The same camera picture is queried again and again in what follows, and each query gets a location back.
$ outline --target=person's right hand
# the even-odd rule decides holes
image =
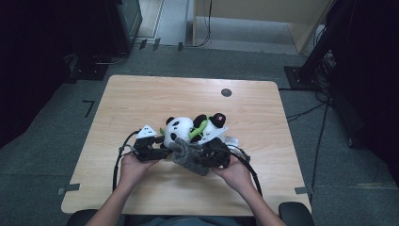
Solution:
[[[245,190],[254,188],[248,169],[232,155],[227,168],[212,168],[212,171],[223,178],[229,187],[240,194]]]

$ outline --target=panda plush toy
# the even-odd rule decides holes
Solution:
[[[193,121],[187,117],[170,117],[167,120],[167,128],[161,129],[161,134],[164,135],[163,146],[173,151],[174,163],[204,176],[209,169],[198,161],[202,151],[199,141],[209,136],[212,131],[223,128],[225,121],[226,117],[221,113],[216,113],[212,117],[199,115]],[[222,137],[221,140],[224,140],[223,133],[217,137]]]
[[[167,128],[161,130],[161,134],[165,136],[164,146],[170,148],[170,143],[177,137],[186,143],[197,142],[212,131],[223,128],[225,121],[226,116],[221,113],[214,116],[198,115],[193,121],[187,117],[170,117],[167,120]],[[222,134],[218,137],[224,141]]]
[[[161,134],[165,136],[164,146],[170,148],[170,143],[173,142],[177,137],[184,140],[186,143],[190,143],[190,132],[193,127],[194,123],[190,118],[170,117],[167,120],[167,128],[164,131],[161,131]]]

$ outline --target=stuffed animal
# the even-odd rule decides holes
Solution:
[[[170,143],[172,143],[177,137],[184,140],[186,143],[190,143],[190,132],[194,127],[194,123],[190,118],[170,117],[167,120],[167,128],[161,130],[161,134],[165,136],[164,146],[170,148]]]
[[[165,136],[164,146],[169,148],[169,144],[177,137],[186,143],[194,143],[209,135],[216,129],[223,128],[226,116],[216,113],[214,116],[198,115],[193,121],[187,117],[173,118],[167,120],[167,128],[161,129],[161,134]],[[223,134],[217,136],[224,141]]]
[[[223,128],[225,122],[226,116],[222,113],[216,113],[211,117],[206,115],[198,115],[193,121],[194,128],[189,135],[191,142],[193,143],[200,141],[204,136],[209,135],[212,131]],[[223,134],[217,137],[224,141]]]

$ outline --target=person's hand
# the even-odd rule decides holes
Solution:
[[[227,168],[212,168],[212,171],[223,178],[229,187],[240,194],[247,189],[254,188],[248,169],[232,155]]]
[[[132,153],[126,154],[120,163],[118,187],[132,191],[145,172],[158,161],[140,162]]]

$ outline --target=wooden table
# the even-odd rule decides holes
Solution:
[[[225,97],[221,90],[230,89]],[[311,209],[277,85],[273,82],[113,75],[106,86],[71,184],[65,213],[98,209],[112,191],[118,147],[145,124],[166,127],[169,116],[226,115],[226,136],[239,139],[251,156],[264,199],[277,213],[281,202],[303,202]],[[124,214],[251,216],[241,197],[210,172],[199,176],[161,161],[129,197]]]

